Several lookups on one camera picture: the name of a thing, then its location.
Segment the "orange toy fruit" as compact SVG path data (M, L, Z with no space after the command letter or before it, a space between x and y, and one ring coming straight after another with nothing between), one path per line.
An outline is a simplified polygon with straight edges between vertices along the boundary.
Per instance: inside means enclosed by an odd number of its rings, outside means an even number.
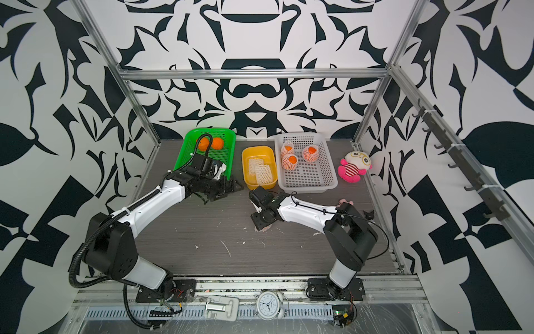
M210 145L209 137L203 137L198 143L197 150L205 152Z

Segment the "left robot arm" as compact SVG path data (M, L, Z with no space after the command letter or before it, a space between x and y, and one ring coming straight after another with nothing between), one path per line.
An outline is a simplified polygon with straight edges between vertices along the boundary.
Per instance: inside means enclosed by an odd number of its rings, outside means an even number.
M150 193L129 206L90 220L85 242L72 259L70 284L83 289L104 281L141 286L162 295L172 288L172 274L142 257L136 238L172 206L195 195L209 203L240 191L243 186L220 160L194 154L174 171L168 171Z

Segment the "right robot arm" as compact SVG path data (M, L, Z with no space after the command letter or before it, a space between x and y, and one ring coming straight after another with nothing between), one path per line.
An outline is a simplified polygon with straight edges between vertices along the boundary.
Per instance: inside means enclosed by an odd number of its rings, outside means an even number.
M345 289L361 271L378 241L372 222L363 218L352 204L324 206L299 200L292 193L274 194L259 186L249 193L255 208L251 219L258 231L277 221L300 224L325 235L336 261L328 280Z

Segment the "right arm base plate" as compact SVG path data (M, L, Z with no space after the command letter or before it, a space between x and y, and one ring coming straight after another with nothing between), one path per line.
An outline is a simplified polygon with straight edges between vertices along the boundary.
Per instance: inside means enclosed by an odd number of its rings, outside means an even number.
M363 301L366 292L359 278L353 278L345 288L329 278L310 278L305 294L311 301Z

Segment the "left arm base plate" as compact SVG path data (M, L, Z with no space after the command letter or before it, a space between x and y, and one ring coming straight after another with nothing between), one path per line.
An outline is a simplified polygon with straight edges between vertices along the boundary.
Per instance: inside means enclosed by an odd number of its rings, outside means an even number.
M167 279L157 289L141 286L136 295L136 302L156 303L160 299L170 303L186 302L195 296L196 285L197 281L193 279Z

